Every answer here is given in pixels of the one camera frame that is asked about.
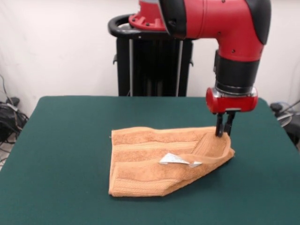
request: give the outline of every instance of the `green table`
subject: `green table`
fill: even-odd
[[[226,165],[166,197],[108,195],[112,129],[215,122],[204,98],[44,97],[0,172],[0,224],[299,224],[300,157],[261,99]]]

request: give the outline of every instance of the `white wall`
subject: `white wall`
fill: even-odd
[[[268,102],[300,97],[300,2],[273,0],[273,16],[256,86]],[[138,0],[1,0],[0,72],[7,91],[30,114],[46,95],[113,95],[115,38],[107,22],[137,11]],[[214,40],[195,41],[189,96],[214,83]]]

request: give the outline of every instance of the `orange towel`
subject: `orange towel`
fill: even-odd
[[[109,194],[164,196],[215,170],[234,156],[229,136],[215,137],[215,130],[134,127],[112,131]],[[202,164],[160,164],[167,153]]]

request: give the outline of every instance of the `cable bundle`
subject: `cable bundle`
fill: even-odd
[[[6,102],[0,101],[0,145],[1,143],[11,143],[8,138],[14,133],[16,138],[19,136],[28,117],[19,111],[17,105],[19,103],[18,98],[10,98],[5,90],[4,78],[2,75],[0,77],[3,80],[3,90],[6,96]]]

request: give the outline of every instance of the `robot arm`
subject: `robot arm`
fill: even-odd
[[[268,39],[270,0],[159,0],[159,7],[171,36],[218,41],[216,83],[208,88],[206,102],[218,114],[216,135],[230,134],[235,112],[257,104],[253,85]],[[229,114],[225,127],[224,113]]]

